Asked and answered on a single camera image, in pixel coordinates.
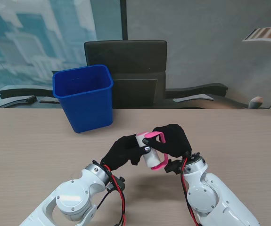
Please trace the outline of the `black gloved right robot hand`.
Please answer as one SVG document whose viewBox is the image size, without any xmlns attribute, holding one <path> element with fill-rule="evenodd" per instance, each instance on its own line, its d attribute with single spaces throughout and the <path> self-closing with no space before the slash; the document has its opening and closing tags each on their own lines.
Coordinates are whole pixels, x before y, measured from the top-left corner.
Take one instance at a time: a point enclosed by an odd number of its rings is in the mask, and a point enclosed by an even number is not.
<svg viewBox="0 0 271 226">
<path fill-rule="evenodd" d="M 162 127 L 155 127 L 153 131 L 162 132 L 166 142 L 161 143 L 157 141 L 156 138 L 144 138 L 144 144 L 175 158 L 179 158 L 181 156 L 184 158 L 191 157 L 191 145 L 180 125 L 169 124 Z"/>
</svg>

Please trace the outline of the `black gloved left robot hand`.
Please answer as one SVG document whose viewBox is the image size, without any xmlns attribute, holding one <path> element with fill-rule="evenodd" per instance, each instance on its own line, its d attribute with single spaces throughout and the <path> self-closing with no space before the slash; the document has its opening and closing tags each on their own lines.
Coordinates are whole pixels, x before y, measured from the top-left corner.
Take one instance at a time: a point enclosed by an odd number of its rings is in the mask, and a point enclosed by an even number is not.
<svg viewBox="0 0 271 226">
<path fill-rule="evenodd" d="M 107 165 L 111 171 L 117 170 L 128 161 L 132 165 L 138 165 L 141 156 L 150 151 L 149 146 L 139 146 L 136 135 L 123 136 L 114 142 L 100 164 Z"/>
</svg>

